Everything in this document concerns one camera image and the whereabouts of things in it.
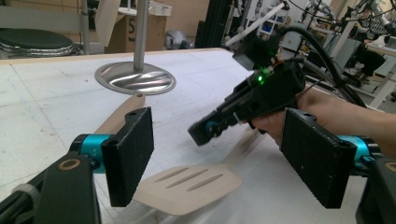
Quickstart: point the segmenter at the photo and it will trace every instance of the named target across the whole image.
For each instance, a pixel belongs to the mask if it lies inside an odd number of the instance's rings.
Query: white table
[[[0,61],[0,200],[62,157],[73,139],[92,133],[129,95],[104,88],[94,72],[131,54]],[[203,147],[187,129],[223,102],[251,72],[222,49],[146,54],[146,63],[177,79],[176,87],[147,96],[155,149],[144,178],[185,164],[214,163],[238,140],[245,125],[229,128]],[[95,176],[103,223],[356,223],[365,178],[349,178],[341,209],[323,208],[287,163],[275,142],[261,135],[238,162],[243,185],[225,198],[184,217],[141,203],[109,205],[106,178]]]
[[[390,49],[387,48],[383,45],[377,45],[375,43],[369,43],[367,44],[367,49],[372,50],[372,51],[376,51],[380,54],[386,54],[386,55],[390,55],[390,56],[395,56],[396,57],[396,49]]]

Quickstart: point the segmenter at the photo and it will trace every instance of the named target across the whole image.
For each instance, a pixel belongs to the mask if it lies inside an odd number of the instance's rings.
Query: wall
[[[332,0],[323,0],[323,2],[329,4]],[[256,8],[258,0],[252,0],[251,6],[250,6],[250,11],[247,16],[248,19],[252,18],[254,16],[254,10]],[[300,8],[305,8],[309,0],[289,0],[287,1],[290,10],[289,10],[289,17],[291,18],[292,21],[299,21],[301,16],[303,15],[303,11]],[[279,4],[279,1],[277,0],[263,0],[262,1],[262,11],[264,7],[267,6],[277,6]]]
[[[49,11],[77,12],[81,0],[6,0],[7,6],[29,7]]]
[[[180,30],[190,39],[196,36],[198,22],[206,18],[209,0],[157,0],[172,7],[165,30]]]
[[[359,0],[332,0],[332,8],[334,8],[337,18],[341,19],[347,13],[347,7],[354,7],[359,2]],[[384,4],[380,4],[380,7],[383,11],[388,11],[392,5],[389,0],[385,0]]]

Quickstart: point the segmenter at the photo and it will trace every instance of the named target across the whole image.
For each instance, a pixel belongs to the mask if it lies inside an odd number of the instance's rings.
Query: black cable
[[[280,39],[281,36],[285,35],[288,32],[296,32],[302,37],[305,38],[311,45],[314,47],[314,49],[318,52],[318,55],[320,56],[321,60],[324,62],[326,65],[327,69],[329,70],[332,80],[334,81],[334,87],[339,91],[340,95],[343,96],[343,98],[355,105],[359,105],[362,107],[366,107],[366,104],[363,102],[363,100],[359,97],[359,95],[354,92],[352,89],[350,89],[347,85],[347,83],[341,79],[341,77],[338,74],[337,69],[335,68],[334,64],[332,63],[332,60],[330,56],[326,53],[324,48],[319,44],[319,42],[312,36],[311,33],[307,32],[305,29],[300,28],[300,27],[293,27],[293,26],[288,26],[281,28],[279,32],[274,36],[274,38]]]
[[[364,8],[363,8],[360,12],[358,12],[358,14],[361,14],[364,10],[366,10],[367,7],[371,8],[370,5],[371,5],[374,1],[376,1],[376,0],[371,0],[370,2],[368,2],[368,1],[369,1],[369,0],[367,0],[367,1],[365,1],[365,2],[360,2],[360,3],[358,4],[359,7],[363,6],[363,4],[365,4]]]
[[[393,0],[389,0],[390,1],[390,3],[392,4],[392,8],[393,9],[396,9],[396,5],[395,5],[395,3],[393,2]]]
[[[306,92],[308,92],[309,90],[311,90],[312,88],[314,88],[314,86],[317,86],[320,82],[324,81],[324,78],[317,80],[316,82],[312,83],[308,88],[305,88],[302,92],[297,94],[297,98],[304,95]]]
[[[335,65],[337,65],[337,67],[340,69],[341,72],[343,72],[343,69],[341,68],[340,64],[338,64],[335,60],[332,60],[333,63],[335,63]]]
[[[42,188],[47,170],[31,179],[28,184],[35,186],[37,189]],[[2,202],[0,202],[0,224],[12,223],[18,215],[33,208],[31,196],[25,192],[15,191]]]
[[[333,44],[333,42],[334,42],[336,37],[337,37],[337,35],[333,35],[332,36],[332,39],[329,41],[329,44],[326,46],[326,50],[330,51],[330,49],[332,47],[332,44]]]
[[[321,2],[322,2],[322,0],[319,0],[318,5],[315,7],[315,12],[313,13],[314,15],[316,15],[317,12],[319,11]],[[311,18],[311,21],[308,23],[308,27],[311,27],[312,21],[314,21],[314,19],[315,19],[315,17],[312,17],[312,18]]]
[[[332,80],[332,78],[327,73],[325,73],[323,70],[321,70],[319,67],[317,67],[314,63],[309,62],[306,58],[295,57],[295,58],[288,59],[288,61],[294,61],[294,62],[297,62],[297,63],[302,63],[304,65],[304,67],[306,67],[307,69],[309,69],[312,72],[314,72],[316,74],[316,77],[320,76],[324,80],[326,80],[327,82],[332,84],[333,86],[335,85],[334,81]]]
[[[303,9],[303,8],[301,8],[301,7],[299,7],[299,6],[297,6],[297,5],[296,5],[295,3],[293,3],[291,0],[289,0],[289,2],[292,3],[295,7],[299,8],[301,11],[303,11],[303,12],[305,12],[305,13],[307,13],[307,14],[313,16],[313,17],[320,18],[320,19],[324,19],[324,20],[329,19],[329,18],[326,18],[326,17],[321,17],[321,16],[315,15],[315,14],[313,14],[313,13],[310,13],[309,11],[307,11],[307,10],[305,10],[305,9]],[[393,9],[394,9],[394,8],[392,8],[392,9],[390,9],[390,10],[388,10],[388,11],[385,11],[385,12],[383,12],[383,13],[381,13],[381,14],[375,15],[375,16],[373,16],[373,18],[375,18],[375,17],[380,17],[380,16],[382,16],[382,15],[384,15],[384,14],[386,14],[386,13],[392,11]],[[367,19],[350,20],[350,21],[366,21],[366,20],[368,20],[368,18],[367,18]]]

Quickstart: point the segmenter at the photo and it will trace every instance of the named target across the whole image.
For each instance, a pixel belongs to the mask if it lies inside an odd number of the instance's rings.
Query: wooden spatula
[[[107,118],[95,133],[117,133],[125,124],[125,115],[133,110],[142,108],[145,101],[146,96],[143,94],[131,96]]]
[[[248,128],[219,163],[179,166],[142,180],[133,200],[173,216],[186,215],[216,201],[242,184],[232,167],[257,135]]]

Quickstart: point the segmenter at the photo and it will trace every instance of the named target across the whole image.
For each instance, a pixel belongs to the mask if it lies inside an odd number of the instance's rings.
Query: black stool seat
[[[32,29],[0,31],[0,49],[33,57],[55,57],[70,54],[73,41],[64,35]]]

